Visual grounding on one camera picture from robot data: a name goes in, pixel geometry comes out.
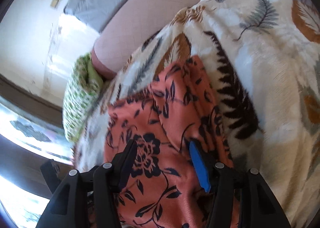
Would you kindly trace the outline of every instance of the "blue gripper pad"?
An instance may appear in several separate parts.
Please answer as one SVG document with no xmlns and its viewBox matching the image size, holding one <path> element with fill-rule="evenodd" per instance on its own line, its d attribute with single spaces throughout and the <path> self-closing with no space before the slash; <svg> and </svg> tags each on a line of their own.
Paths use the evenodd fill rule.
<svg viewBox="0 0 320 228">
<path fill-rule="evenodd" d="M 204 161 L 193 141 L 190 142 L 189 153 L 193 166 L 196 170 L 200 186 L 205 190 L 206 193 L 208 193 L 211 189 L 208 169 L 206 168 Z"/>
</svg>

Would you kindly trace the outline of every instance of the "sunlight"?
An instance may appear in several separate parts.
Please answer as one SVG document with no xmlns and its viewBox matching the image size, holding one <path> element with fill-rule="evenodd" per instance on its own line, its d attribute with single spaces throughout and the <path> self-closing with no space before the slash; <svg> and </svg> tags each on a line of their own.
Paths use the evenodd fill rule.
<svg viewBox="0 0 320 228">
<path fill-rule="evenodd" d="M 0 201 L 19 228 L 35 228 L 49 199 L 31 194 L 0 176 Z"/>
<path fill-rule="evenodd" d="M 16 129 L 12 123 L 19 124 L 22 130 L 29 131 L 26 135 L 21 130 Z M 73 152 L 65 137 L 61 134 L 44 129 L 35 123 L 32 123 L 13 111 L 0 104 L 0 134 L 13 143 L 48 159 L 71 165 Z M 46 141 L 37 140 L 38 135 L 46 138 Z"/>
</svg>

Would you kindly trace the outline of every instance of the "cream blanket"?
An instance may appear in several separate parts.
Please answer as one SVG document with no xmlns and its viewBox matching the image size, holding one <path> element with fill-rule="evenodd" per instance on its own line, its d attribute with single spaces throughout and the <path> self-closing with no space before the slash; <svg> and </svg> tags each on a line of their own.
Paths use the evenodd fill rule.
<svg viewBox="0 0 320 228">
<path fill-rule="evenodd" d="M 297 0 L 201 0 L 132 54 L 89 117 L 75 165 L 103 163 L 109 102 L 197 54 L 236 168 L 259 169 L 292 227 L 304 227 L 320 206 L 319 52 L 319 14 Z"/>
</svg>

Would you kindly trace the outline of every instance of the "screw head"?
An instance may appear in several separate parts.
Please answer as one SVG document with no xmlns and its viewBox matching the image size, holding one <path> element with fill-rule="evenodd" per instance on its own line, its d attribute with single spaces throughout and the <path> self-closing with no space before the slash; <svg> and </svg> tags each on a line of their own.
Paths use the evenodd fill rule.
<svg viewBox="0 0 320 228">
<path fill-rule="evenodd" d="M 224 164 L 221 162 L 217 162 L 215 166 L 216 168 L 224 168 Z"/>
<path fill-rule="evenodd" d="M 257 175 L 259 173 L 259 170 L 257 170 L 256 168 L 252 168 L 250 169 L 251 174 Z"/>
<path fill-rule="evenodd" d="M 112 164 L 110 162 L 107 162 L 107 163 L 104 163 L 102 166 L 103 168 L 108 169 L 112 167 Z"/>
<path fill-rule="evenodd" d="M 75 169 L 69 171 L 69 175 L 71 176 L 74 176 L 76 174 L 78 174 L 78 171 L 76 171 Z"/>
</svg>

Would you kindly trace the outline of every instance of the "floral blanket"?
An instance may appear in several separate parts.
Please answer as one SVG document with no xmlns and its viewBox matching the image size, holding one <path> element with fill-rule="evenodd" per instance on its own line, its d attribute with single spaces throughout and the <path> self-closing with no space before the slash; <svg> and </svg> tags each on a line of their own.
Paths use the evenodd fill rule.
<svg viewBox="0 0 320 228">
<path fill-rule="evenodd" d="M 143 228 L 204 227 L 210 204 L 189 154 L 199 142 L 216 162 L 233 167 L 215 90 L 198 56 L 173 62 L 143 90 L 109 106 L 105 161 L 134 140 L 137 155 L 126 187 L 115 195 L 122 224 Z M 239 202 L 228 216 L 238 227 Z"/>
<path fill-rule="evenodd" d="M 235 168 L 255 167 L 292 227 L 320 206 L 320 18 L 297 0 L 201 0 L 136 50 L 103 92 L 75 153 L 103 163 L 108 105 L 198 55 L 218 93 Z"/>
</svg>

